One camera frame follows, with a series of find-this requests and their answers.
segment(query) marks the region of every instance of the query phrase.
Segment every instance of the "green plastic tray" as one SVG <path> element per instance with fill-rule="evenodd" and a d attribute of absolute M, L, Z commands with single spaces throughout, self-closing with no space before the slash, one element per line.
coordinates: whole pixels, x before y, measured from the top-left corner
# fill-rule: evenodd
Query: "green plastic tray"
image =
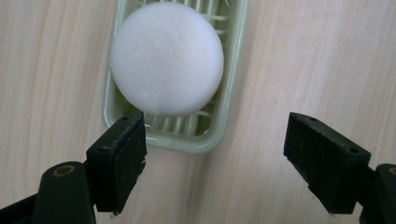
<path fill-rule="evenodd" d="M 118 0 L 111 39 L 121 23 L 134 10 L 158 1 Z M 248 1 L 233 1 L 228 8 L 224 0 L 171 1 L 192 7 L 200 12 L 217 30 L 224 50 L 224 73 L 214 97 L 198 112 L 179 118 L 156 117 L 145 114 L 147 144 L 188 153 L 205 153 L 214 149 L 224 136 L 238 72 L 239 55 L 248 14 Z M 122 96 L 107 64 L 103 103 L 103 119 L 110 127 L 124 115 L 137 112 Z"/>

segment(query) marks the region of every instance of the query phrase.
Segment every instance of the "metal screw head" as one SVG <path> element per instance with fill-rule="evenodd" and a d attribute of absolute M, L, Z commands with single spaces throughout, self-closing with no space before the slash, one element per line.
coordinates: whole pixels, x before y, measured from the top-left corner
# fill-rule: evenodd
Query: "metal screw head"
<path fill-rule="evenodd" d="M 389 168 L 391 174 L 396 175 L 396 166 Z"/>
<path fill-rule="evenodd" d="M 75 170 L 74 166 L 64 165 L 64 166 L 58 167 L 56 170 L 54 170 L 52 172 L 52 175 L 56 176 L 56 177 L 61 177 L 61 176 L 69 175 L 69 174 L 73 173 L 74 170 Z"/>

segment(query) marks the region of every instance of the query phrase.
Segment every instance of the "wood grain surface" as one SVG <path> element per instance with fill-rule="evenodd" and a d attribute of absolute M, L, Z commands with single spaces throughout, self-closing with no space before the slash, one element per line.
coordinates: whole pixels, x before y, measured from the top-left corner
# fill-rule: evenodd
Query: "wood grain surface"
<path fill-rule="evenodd" d="M 84 161 L 101 117 L 115 1 L 0 1 L 0 207 Z M 290 111 L 396 163 L 396 1 L 251 0 L 227 133 L 205 155 L 149 148 L 122 214 L 98 223 L 359 223 L 283 156 Z"/>

